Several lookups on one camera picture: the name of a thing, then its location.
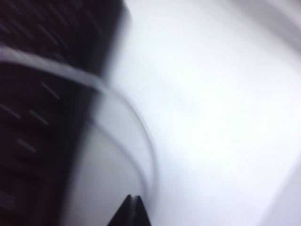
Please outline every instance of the black keyboard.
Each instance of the black keyboard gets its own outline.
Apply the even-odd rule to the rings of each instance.
[[[98,73],[118,11],[116,0],[0,0],[0,43]]]
[[[98,73],[119,0],[0,0],[2,46]],[[0,59],[0,226],[59,225],[94,91]]]

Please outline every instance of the white cable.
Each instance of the white cable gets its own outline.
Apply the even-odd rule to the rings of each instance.
[[[103,126],[101,126],[95,119],[90,117],[88,121],[97,129],[98,132],[102,133],[111,143],[113,143],[118,150],[124,155],[124,157],[129,161],[129,163],[134,167],[142,187],[142,195],[143,200],[148,200],[149,190],[147,186],[147,181],[145,179],[143,169],[140,164],[135,160],[135,158],[130,154],[130,152]]]
[[[130,110],[134,119],[137,121],[138,125],[140,126],[140,129],[142,131],[142,134],[145,138],[146,144],[150,152],[150,157],[152,160],[152,168],[153,168],[153,177],[152,177],[152,186],[151,186],[150,194],[147,197],[146,203],[148,203],[149,211],[151,211],[154,208],[154,203],[157,201],[158,198],[158,183],[159,183],[157,155],[156,155],[153,141],[150,137],[150,133],[148,132],[148,129],[142,117],[139,115],[138,111],[134,108],[134,106],[129,102],[128,99],[126,99],[118,91],[108,87],[99,77],[95,76],[92,73],[88,73],[83,70],[76,69],[71,66],[58,63],[53,60],[41,58],[34,54],[24,53],[22,51],[12,49],[12,48],[0,47],[0,62],[23,65],[44,72],[48,72],[53,74],[54,76],[58,76],[79,83],[83,86],[93,88],[98,92],[112,96],[113,98],[116,98],[121,103],[123,103]]]

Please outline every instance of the white surface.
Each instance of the white surface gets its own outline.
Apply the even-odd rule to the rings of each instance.
[[[87,130],[64,226],[106,226],[128,194],[141,194],[139,177],[118,147],[91,123]]]
[[[110,76],[158,149],[153,225],[259,225],[298,164],[298,56],[226,1],[126,3]]]

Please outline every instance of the keyboard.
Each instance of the keyboard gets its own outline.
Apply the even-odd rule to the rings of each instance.
[[[0,6],[0,46],[95,74],[122,9],[118,0],[0,0]],[[60,225],[94,93],[0,59],[1,226]]]
[[[98,73],[120,11],[116,0],[0,0],[0,44]]]

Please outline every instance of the cable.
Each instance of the cable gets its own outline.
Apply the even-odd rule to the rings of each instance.
[[[0,47],[0,61],[19,64],[51,73],[52,75],[71,80],[83,86],[90,87],[100,93],[112,96],[123,103],[137,121],[150,152],[153,177],[150,194],[148,195],[146,202],[148,203],[148,211],[152,211],[158,198],[159,169],[157,155],[150,133],[148,132],[142,117],[128,99],[126,99],[118,91],[108,87],[99,77],[92,73],[88,73],[81,69],[76,69],[53,60],[45,59],[34,54],[25,53],[8,47]]]
[[[106,130],[103,126],[101,126],[99,123],[97,123],[93,118],[89,117],[88,122],[90,122],[99,132],[103,133],[110,142],[112,142],[118,150],[124,155],[124,157],[130,162],[130,164],[134,167],[136,173],[138,174],[138,177],[141,182],[142,186],[142,197],[143,199],[147,199],[149,194],[147,181],[145,179],[145,176],[143,174],[143,170],[138,164],[138,162],[132,157],[132,155],[129,153],[129,151],[116,139],[114,136]]]

